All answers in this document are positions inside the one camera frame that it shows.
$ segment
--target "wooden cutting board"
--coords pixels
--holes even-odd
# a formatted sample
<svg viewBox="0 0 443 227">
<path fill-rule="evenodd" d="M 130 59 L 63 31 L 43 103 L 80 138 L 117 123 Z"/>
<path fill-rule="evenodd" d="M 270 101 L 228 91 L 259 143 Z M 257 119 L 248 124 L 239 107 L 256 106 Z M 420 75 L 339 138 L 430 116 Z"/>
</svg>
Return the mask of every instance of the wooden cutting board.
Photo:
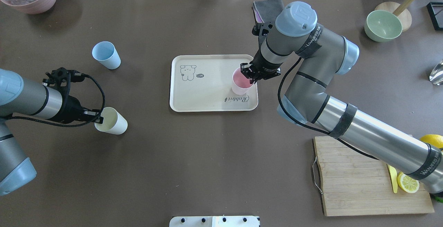
<svg viewBox="0 0 443 227">
<path fill-rule="evenodd" d="M 392 192 L 386 164 L 331 137 L 315 137 L 325 216 L 433 213 L 423 184 L 416 193 Z"/>
</svg>

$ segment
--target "wooden base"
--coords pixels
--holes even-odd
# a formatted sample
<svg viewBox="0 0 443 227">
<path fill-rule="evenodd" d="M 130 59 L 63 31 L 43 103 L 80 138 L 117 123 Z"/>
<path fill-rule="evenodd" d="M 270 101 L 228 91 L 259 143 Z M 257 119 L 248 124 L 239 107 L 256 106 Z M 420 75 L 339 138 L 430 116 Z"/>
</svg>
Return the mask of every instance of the wooden base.
<svg viewBox="0 0 443 227">
<path fill-rule="evenodd" d="M 399 6 L 400 6 L 399 3 L 389 1 L 381 3 L 375 8 L 375 10 L 394 12 L 395 9 L 397 9 Z M 402 13 L 400 13 L 398 19 L 400 19 L 401 25 L 403 27 L 402 33 L 408 30 L 413 22 L 411 13 L 407 9 L 405 9 Z"/>
</svg>

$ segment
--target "gray towel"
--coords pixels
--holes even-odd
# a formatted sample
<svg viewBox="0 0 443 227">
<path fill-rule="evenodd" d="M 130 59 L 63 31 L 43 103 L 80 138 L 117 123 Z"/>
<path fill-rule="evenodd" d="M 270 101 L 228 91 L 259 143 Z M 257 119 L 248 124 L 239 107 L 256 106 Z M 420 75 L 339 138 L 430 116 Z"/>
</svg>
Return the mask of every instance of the gray towel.
<svg viewBox="0 0 443 227">
<path fill-rule="evenodd" d="M 256 22 L 274 22 L 277 16 L 283 11 L 282 0 L 261 0 L 253 2 L 253 10 Z"/>
</svg>

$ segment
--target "brown tabletop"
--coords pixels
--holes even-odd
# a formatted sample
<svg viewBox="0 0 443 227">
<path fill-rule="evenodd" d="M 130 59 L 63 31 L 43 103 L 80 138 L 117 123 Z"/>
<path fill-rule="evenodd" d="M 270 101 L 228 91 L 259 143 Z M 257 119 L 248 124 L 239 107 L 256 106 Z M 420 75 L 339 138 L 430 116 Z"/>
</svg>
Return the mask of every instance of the brown tabletop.
<svg viewBox="0 0 443 227">
<path fill-rule="evenodd" d="M 261 226 L 440 226 L 436 201 L 434 214 L 325 217 L 310 172 L 312 138 L 321 134 L 277 114 L 280 78 L 259 82 L 253 111 L 169 107 L 174 57 L 255 54 L 253 1 L 57 0 L 40 15 L 0 5 L 1 68 L 37 82 L 61 66 L 90 74 L 106 106 L 129 123 L 116 136 L 92 125 L 9 121 L 37 177 L 0 198 L 0 226 L 165 227 L 173 216 L 219 215 L 260 216 Z M 334 78 L 329 94 L 416 137 L 442 134 L 443 88 L 428 76 L 443 58 L 443 35 L 425 8 L 430 0 L 412 3 L 411 28 L 383 44 L 365 35 L 364 19 L 381 2 L 403 0 L 301 1 L 360 47 L 359 61 Z M 91 56 L 104 40 L 120 54 L 116 70 Z M 73 84 L 71 95 L 100 107 L 90 81 Z"/>
</svg>

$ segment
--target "white tray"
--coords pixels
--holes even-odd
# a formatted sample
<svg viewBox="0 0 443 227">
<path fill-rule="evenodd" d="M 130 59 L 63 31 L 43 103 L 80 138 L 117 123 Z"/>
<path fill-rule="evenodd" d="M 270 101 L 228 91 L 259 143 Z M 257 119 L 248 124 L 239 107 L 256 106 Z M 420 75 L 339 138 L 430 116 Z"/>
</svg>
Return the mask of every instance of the white tray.
<svg viewBox="0 0 443 227">
<path fill-rule="evenodd" d="M 257 84 L 239 96 L 232 74 L 250 55 L 182 55 L 172 60 L 169 106 L 177 112 L 249 111 L 258 105 Z"/>
</svg>

